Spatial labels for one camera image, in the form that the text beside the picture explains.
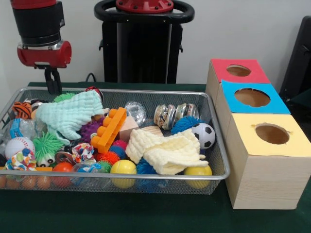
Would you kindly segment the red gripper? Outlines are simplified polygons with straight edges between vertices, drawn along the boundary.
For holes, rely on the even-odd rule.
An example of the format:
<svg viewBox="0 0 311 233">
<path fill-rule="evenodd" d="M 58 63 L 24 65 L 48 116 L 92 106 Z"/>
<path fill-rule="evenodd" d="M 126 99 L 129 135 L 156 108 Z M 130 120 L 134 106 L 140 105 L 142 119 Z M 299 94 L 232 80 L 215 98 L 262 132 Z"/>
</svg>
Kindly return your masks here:
<svg viewBox="0 0 311 233">
<path fill-rule="evenodd" d="M 61 40 L 54 45 L 29 47 L 22 43 L 17 46 L 17 55 L 22 64 L 28 67 L 45 68 L 44 75 L 50 94 L 62 94 L 62 85 L 57 68 L 66 68 L 71 62 L 72 49 L 69 41 Z"/>
</svg>

